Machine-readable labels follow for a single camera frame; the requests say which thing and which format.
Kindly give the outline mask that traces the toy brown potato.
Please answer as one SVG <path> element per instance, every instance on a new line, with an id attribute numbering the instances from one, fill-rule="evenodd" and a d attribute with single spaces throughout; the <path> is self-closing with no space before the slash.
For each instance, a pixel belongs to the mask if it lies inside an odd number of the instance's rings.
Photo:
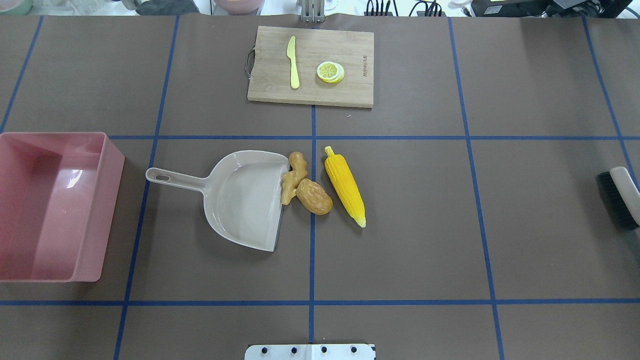
<path id="1" fill-rule="evenodd" d="M 333 200 L 325 189 L 309 178 L 302 178 L 295 189 L 295 195 L 312 214 L 326 215 L 333 208 Z"/>

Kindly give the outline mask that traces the toy yellow corn cob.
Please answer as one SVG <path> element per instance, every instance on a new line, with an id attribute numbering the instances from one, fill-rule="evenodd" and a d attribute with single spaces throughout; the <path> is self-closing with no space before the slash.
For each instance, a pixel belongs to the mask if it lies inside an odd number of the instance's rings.
<path id="1" fill-rule="evenodd" d="M 326 153 L 324 167 L 338 198 L 355 223 L 365 228 L 366 208 L 346 158 L 340 153 L 335 153 L 331 146 L 325 146 L 324 152 Z"/>

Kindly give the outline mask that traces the toy ginger root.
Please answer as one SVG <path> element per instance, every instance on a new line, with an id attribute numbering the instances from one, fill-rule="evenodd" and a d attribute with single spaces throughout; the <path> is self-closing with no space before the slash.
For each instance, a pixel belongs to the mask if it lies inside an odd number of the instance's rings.
<path id="1" fill-rule="evenodd" d="M 282 175 L 281 204 L 289 205 L 296 196 L 296 189 L 302 179 L 307 177 L 307 161 L 301 152 L 291 152 L 289 157 L 290 171 Z"/>

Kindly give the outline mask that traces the beige plastic dustpan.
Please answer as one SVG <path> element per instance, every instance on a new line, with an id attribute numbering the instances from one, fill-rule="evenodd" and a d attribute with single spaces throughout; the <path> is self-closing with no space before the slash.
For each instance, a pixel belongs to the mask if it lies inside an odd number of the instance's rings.
<path id="1" fill-rule="evenodd" d="M 282 178 L 290 170 L 285 155 L 262 150 L 229 153 L 206 177 L 151 167 L 145 177 L 202 195 L 210 227 L 240 246 L 273 252 L 282 216 Z"/>

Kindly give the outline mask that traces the beige hand brush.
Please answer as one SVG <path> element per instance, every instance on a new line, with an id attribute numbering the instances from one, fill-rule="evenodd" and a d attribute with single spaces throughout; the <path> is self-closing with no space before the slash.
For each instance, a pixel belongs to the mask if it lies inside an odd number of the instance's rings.
<path id="1" fill-rule="evenodd" d="M 622 229 L 634 231 L 640 225 L 640 193 L 626 167 L 617 166 L 596 176 L 604 203 L 613 221 Z"/>

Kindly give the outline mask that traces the pink plastic bin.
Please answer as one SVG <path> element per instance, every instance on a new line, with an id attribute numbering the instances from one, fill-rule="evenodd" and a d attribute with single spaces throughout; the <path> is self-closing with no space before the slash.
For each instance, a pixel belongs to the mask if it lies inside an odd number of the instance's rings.
<path id="1" fill-rule="evenodd" d="M 98 281 L 124 163 L 103 132 L 3 132 L 0 280 Z"/>

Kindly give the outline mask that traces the yellow toy knife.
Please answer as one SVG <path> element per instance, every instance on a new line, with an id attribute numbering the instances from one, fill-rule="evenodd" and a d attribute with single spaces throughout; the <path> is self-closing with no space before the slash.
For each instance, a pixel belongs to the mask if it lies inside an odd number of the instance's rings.
<path id="1" fill-rule="evenodd" d="M 289 83 L 291 89 L 299 89 L 300 79 L 297 68 L 297 37 L 291 36 L 286 46 L 286 57 L 290 62 Z"/>

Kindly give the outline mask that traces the toy lemon slices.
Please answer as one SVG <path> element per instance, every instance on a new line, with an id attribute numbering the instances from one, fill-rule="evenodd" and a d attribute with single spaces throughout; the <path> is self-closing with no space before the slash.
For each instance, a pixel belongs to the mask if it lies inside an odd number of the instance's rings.
<path id="1" fill-rule="evenodd" d="M 345 69 L 339 63 L 324 61 L 317 67 L 317 76 L 327 84 L 338 84 L 345 77 Z"/>

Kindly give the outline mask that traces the wooden cutting board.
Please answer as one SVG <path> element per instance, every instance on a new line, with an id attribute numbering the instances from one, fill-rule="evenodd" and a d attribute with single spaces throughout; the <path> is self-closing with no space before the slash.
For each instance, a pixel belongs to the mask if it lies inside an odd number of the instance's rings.
<path id="1" fill-rule="evenodd" d="M 300 86 L 290 86 L 288 41 L 295 36 Z M 326 83 L 319 64 L 341 64 L 345 77 Z M 375 35 L 353 30 L 306 29 L 261 25 L 254 43 L 247 99 L 270 103 L 372 109 L 374 105 Z"/>

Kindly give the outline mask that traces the pink bowl with ice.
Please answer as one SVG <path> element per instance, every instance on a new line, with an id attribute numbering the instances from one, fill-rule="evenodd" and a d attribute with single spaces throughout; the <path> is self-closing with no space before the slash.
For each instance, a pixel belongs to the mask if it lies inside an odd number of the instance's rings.
<path id="1" fill-rule="evenodd" d="M 213 0 L 217 8 L 231 15 L 246 15 L 260 9 L 264 0 Z"/>

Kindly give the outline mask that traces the dark grey cloth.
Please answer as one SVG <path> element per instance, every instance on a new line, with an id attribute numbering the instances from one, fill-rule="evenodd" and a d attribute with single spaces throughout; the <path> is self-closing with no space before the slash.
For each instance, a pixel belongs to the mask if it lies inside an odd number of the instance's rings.
<path id="1" fill-rule="evenodd" d="M 200 10 L 194 0 L 146 0 L 135 12 L 141 16 L 182 16 Z"/>

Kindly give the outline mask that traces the aluminium frame post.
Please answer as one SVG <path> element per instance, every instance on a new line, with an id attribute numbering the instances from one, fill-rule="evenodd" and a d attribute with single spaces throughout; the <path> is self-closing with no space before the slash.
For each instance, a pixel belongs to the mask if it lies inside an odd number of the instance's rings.
<path id="1" fill-rule="evenodd" d="M 301 7 L 302 23 L 324 23 L 325 1 L 324 0 L 298 0 L 297 4 Z"/>

